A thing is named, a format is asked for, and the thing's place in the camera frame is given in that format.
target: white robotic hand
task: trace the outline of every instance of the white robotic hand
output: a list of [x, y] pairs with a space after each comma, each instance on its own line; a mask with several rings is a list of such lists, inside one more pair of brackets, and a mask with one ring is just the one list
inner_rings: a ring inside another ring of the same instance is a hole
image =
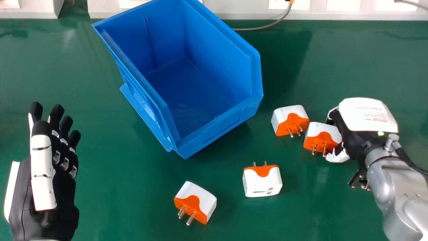
[[42, 112], [38, 102], [31, 105], [30, 156], [13, 162], [10, 171], [4, 215], [14, 241], [69, 241], [79, 221], [74, 179], [80, 133], [74, 130], [68, 138], [73, 120], [65, 116], [61, 121], [62, 106], [54, 106], [47, 122]]
[[348, 184], [373, 192], [388, 239], [428, 241], [428, 173], [398, 143], [398, 125], [387, 106], [375, 99], [345, 99], [328, 113], [326, 123], [342, 136], [326, 160], [358, 162]]

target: gray robotic arm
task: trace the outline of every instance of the gray robotic arm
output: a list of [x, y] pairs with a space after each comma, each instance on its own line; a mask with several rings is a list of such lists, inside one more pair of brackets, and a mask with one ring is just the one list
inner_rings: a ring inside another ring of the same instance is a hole
[[417, 167], [398, 142], [398, 126], [379, 100], [349, 98], [332, 109], [343, 142], [326, 160], [357, 160], [359, 170], [349, 185], [373, 193], [383, 213], [383, 230], [391, 241], [428, 241], [426, 171]]

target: gray cable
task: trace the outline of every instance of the gray cable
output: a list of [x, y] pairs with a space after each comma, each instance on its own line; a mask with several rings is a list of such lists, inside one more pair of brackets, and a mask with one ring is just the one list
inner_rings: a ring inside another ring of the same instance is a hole
[[423, 10], [425, 10], [425, 11], [428, 11], [428, 7], [424, 7], [424, 6], [419, 5], [419, 4], [417, 4], [417, 3], [412, 3], [412, 2], [404, 1], [404, 0], [394, 0], [394, 2], [395, 2], [395, 3], [405, 3], [405, 4], [410, 4], [410, 5], [416, 6], [416, 7], [418, 7], [418, 8], [421, 8], [421, 9], [423, 9]]
[[280, 21], [282, 21], [283, 19], [285, 19], [285, 17], [287, 17], [287, 15], [290, 13], [291, 6], [292, 6], [292, 3], [290, 3], [288, 5], [288, 8], [287, 8], [287, 11], [285, 12], [285, 14], [280, 19], [276, 20], [275, 22], [273, 22], [271, 24], [267, 24], [265, 26], [260, 26], [260, 27], [246, 27], [246, 28], [232, 28], [232, 29], [235, 31], [255, 31], [255, 30], [261, 30], [261, 29], [265, 29], [265, 28], [274, 26], [277, 23], [279, 23]]

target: robotic hand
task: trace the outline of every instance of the robotic hand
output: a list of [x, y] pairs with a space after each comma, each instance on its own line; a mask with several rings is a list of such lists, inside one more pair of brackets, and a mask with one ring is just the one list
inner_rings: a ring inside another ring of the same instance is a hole
[[375, 99], [349, 98], [330, 110], [340, 143], [326, 160], [357, 160], [349, 185], [373, 192], [383, 213], [383, 230], [392, 241], [428, 241], [428, 173], [417, 167], [398, 142], [398, 125], [386, 105]]
[[14, 241], [69, 241], [79, 222], [74, 179], [80, 133], [74, 130], [68, 138], [73, 120], [65, 116], [61, 121], [62, 106], [54, 106], [47, 122], [41, 120], [42, 111], [38, 102], [31, 105], [30, 156], [13, 162], [10, 171], [4, 215]]

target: metal pin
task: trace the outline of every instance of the metal pin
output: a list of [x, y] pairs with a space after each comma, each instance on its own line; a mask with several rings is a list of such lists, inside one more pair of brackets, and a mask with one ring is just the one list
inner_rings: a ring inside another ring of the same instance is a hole
[[296, 131], [297, 131], [297, 135], [298, 135], [298, 136], [301, 136], [301, 134], [300, 134], [300, 132], [299, 132], [299, 129], [297, 129], [297, 128], [296, 128]]
[[180, 211], [178, 212], [178, 218], [179, 219], [181, 219], [182, 217], [183, 217], [183, 215], [184, 215], [184, 210], [185, 210], [186, 208], [183, 206], [181, 209], [180, 209]]
[[190, 225], [190, 223], [192, 223], [193, 218], [195, 218], [195, 216], [196, 216], [196, 213], [193, 213], [193, 214], [192, 214], [192, 216], [190, 216], [190, 217], [189, 217], [189, 220], [187, 220], [187, 222], [186, 222], [186, 225], [187, 225], [187, 226], [189, 226], [189, 225]]
[[324, 146], [324, 150], [322, 151], [322, 157], [325, 158], [325, 155], [326, 155], [326, 153], [325, 153], [325, 146]]
[[317, 147], [317, 144], [314, 143], [314, 147], [312, 147], [312, 155], [315, 155], [315, 149], [316, 149], [316, 147]]
[[290, 128], [287, 127], [288, 132], [290, 133], [291, 138], [294, 137], [293, 133], [291, 132]]

